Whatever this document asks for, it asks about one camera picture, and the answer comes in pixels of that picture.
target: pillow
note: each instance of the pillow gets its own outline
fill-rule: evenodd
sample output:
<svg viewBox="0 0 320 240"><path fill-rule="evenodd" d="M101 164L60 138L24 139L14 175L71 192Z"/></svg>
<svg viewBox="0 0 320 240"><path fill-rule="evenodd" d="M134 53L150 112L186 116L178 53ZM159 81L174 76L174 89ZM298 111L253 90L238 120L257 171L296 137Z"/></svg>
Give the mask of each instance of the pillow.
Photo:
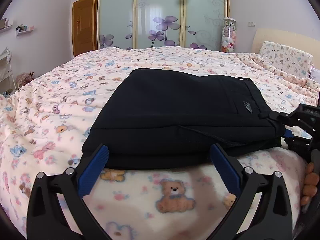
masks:
<svg viewBox="0 0 320 240"><path fill-rule="evenodd" d="M296 77L307 78L312 66L312 55L283 44L265 41L259 55L275 68Z"/></svg>
<svg viewBox="0 0 320 240"><path fill-rule="evenodd" d="M320 70L316 68L311 69L309 78L320 84Z"/></svg>

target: frosted glass panel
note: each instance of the frosted glass panel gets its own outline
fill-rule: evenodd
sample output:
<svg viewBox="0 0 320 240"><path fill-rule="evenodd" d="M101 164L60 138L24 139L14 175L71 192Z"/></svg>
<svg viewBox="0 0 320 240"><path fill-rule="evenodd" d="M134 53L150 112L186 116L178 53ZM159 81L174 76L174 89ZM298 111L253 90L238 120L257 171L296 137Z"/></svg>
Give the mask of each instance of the frosted glass panel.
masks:
<svg viewBox="0 0 320 240"><path fill-rule="evenodd" d="M185 47L220 50L224 0L186 0Z"/></svg>
<svg viewBox="0 0 320 240"><path fill-rule="evenodd" d="M132 48L133 0L100 0L99 40L100 49Z"/></svg>
<svg viewBox="0 0 320 240"><path fill-rule="evenodd" d="M136 46L179 45L180 0L136 0Z"/></svg>

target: triangular metal logo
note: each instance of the triangular metal logo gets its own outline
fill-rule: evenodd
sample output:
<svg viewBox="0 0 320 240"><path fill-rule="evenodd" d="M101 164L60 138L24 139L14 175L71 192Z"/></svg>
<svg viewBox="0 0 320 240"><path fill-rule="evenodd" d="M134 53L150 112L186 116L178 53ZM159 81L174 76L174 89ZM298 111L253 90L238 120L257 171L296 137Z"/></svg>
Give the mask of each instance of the triangular metal logo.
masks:
<svg viewBox="0 0 320 240"><path fill-rule="evenodd" d="M250 103L247 103L247 104L245 105L245 108L252 114L252 109L251 109Z"/></svg>

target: blue gripper pad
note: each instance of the blue gripper pad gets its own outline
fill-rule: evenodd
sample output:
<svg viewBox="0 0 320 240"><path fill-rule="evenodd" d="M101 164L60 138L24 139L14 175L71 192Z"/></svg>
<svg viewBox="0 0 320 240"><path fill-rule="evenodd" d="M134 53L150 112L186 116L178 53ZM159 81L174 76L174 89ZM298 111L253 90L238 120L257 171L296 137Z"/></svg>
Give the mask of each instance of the blue gripper pad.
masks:
<svg viewBox="0 0 320 240"><path fill-rule="evenodd" d="M289 137L294 137L294 136L293 136L293 133L292 133L291 130L285 129L285 133L284 133L283 137L284 138L289 138Z"/></svg>
<svg viewBox="0 0 320 240"><path fill-rule="evenodd" d="M78 179L78 195L80 198L90 194L108 159L109 149L107 146L103 145Z"/></svg>
<svg viewBox="0 0 320 240"><path fill-rule="evenodd" d="M241 194L241 187L240 187L241 181L238 176L238 173L235 171L235 169L232 167L228 159L224 156L224 154L220 151L220 149L215 144L213 144L210 147L209 154L210 154L211 162L216 167L228 191L231 194L236 195L236 197L239 197Z"/></svg>

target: purple flower decal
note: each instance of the purple flower decal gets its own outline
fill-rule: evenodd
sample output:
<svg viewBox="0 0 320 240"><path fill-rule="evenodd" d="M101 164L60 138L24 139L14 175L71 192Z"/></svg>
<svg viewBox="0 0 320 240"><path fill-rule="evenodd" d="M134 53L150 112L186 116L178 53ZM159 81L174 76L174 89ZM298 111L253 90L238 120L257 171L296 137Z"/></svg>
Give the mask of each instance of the purple flower decal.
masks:
<svg viewBox="0 0 320 240"><path fill-rule="evenodd" d="M176 21L178 21L178 19L174 16L167 16L165 19L156 17L153 19L153 21L156 23L160 23L156 26L157 30L166 31L168 28L178 30L180 28L180 25L175 23Z"/></svg>
<svg viewBox="0 0 320 240"><path fill-rule="evenodd" d="M190 48L192 48L192 49L207 49L206 46L201 45L201 46L199 47L198 44L196 44L196 43L191 43L191 44L190 44Z"/></svg>
<svg viewBox="0 0 320 240"><path fill-rule="evenodd" d="M99 42L100 42L100 49L104 48L103 44L106 44L107 46L111 46L113 41L111 41L113 39L113 35L108 34L106 36L104 35L99 35Z"/></svg>
<svg viewBox="0 0 320 240"><path fill-rule="evenodd" d="M154 31L154 30L151 30L151 31L149 31L149 34L150 34L151 36L149 36L148 39L151 40L151 41L154 41L155 39L158 39L158 40L160 40L160 41L163 41L163 40L164 40L164 37L161 36L161 35L164 34L163 32L156 32L156 31Z"/></svg>
<svg viewBox="0 0 320 240"><path fill-rule="evenodd" d="M165 46L176 46L176 43L173 40L167 40L164 44Z"/></svg>

